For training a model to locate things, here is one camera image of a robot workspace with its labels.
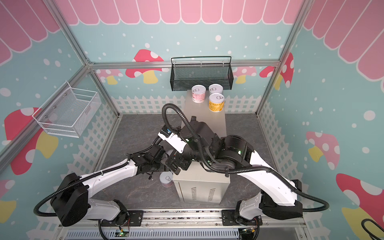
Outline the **pink front can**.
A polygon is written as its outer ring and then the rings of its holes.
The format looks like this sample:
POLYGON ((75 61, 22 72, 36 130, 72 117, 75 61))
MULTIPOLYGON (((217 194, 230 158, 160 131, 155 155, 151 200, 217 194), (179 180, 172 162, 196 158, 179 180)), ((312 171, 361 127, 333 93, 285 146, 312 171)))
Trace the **pink front can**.
POLYGON ((169 188, 174 185, 172 172, 162 172, 159 179, 162 186, 165 188, 169 188))

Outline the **yellow label can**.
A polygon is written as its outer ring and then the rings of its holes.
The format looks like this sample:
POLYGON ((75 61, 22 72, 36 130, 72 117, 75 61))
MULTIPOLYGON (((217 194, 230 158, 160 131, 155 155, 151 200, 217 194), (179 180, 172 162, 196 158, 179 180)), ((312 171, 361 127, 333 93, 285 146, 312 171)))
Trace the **yellow label can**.
POLYGON ((209 96, 209 110, 218 113, 224 108, 225 97, 222 94, 214 93, 209 96))

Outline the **pink label can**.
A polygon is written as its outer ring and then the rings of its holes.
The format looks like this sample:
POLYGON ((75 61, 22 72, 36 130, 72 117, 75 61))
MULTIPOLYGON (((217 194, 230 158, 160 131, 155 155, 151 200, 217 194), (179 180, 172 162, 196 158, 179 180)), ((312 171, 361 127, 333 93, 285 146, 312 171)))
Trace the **pink label can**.
POLYGON ((206 96, 206 87, 203 85, 195 85, 192 87, 192 100, 194 103, 203 103, 206 96))

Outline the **blue label can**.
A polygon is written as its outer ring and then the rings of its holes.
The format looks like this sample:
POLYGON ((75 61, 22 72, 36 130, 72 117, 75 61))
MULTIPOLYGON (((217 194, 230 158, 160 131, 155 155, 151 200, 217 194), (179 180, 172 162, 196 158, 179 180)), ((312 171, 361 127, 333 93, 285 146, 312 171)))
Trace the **blue label can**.
POLYGON ((220 84, 212 84, 209 86, 210 94, 222 94, 223 90, 224 90, 224 88, 220 84))

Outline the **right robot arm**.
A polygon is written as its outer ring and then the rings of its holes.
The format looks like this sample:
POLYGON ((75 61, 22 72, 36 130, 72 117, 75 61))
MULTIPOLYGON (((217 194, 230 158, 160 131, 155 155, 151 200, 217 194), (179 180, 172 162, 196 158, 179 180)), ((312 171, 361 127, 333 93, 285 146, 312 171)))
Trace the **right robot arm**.
POLYGON ((198 162, 210 173, 226 177, 238 175, 260 188, 253 198, 238 201, 237 221, 260 215, 288 220, 330 207, 327 201, 304 193, 301 181, 288 180, 274 170, 242 137, 228 135, 220 138, 195 116, 189 120, 175 104, 165 104, 162 117, 165 125, 159 137, 174 148, 172 156, 164 162, 172 173, 178 175, 192 162, 198 162))

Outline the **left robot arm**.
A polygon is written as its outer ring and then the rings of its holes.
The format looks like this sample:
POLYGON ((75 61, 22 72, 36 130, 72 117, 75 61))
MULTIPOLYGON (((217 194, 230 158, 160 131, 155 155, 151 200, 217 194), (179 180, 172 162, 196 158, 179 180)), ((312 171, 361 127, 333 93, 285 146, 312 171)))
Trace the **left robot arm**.
POLYGON ((147 152, 131 154, 122 162, 98 172, 82 176, 69 174, 58 190, 41 200, 33 212, 38 217, 57 217, 64 227, 82 220, 105 220, 117 226, 125 225, 131 218, 121 201, 101 201, 93 196, 124 179, 164 170, 161 160, 165 154, 162 146, 153 145, 147 152))

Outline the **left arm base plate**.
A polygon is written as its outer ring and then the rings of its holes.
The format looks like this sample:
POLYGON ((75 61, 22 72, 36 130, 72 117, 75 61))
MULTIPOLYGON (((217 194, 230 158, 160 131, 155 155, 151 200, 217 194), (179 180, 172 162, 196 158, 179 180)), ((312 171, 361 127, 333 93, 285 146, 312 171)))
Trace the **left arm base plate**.
POLYGON ((140 227, 143 220, 144 211, 128 210, 119 213, 113 220, 102 220, 102 227, 140 227))

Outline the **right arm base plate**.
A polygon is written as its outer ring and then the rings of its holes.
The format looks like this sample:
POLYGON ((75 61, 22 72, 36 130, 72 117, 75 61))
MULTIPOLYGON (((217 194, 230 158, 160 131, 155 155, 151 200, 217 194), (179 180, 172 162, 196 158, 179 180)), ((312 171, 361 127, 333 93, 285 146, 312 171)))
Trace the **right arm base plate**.
POLYGON ((223 226, 262 226, 263 221, 261 216, 257 216, 252 220, 245 219, 240 216, 236 210, 222 210, 223 226))

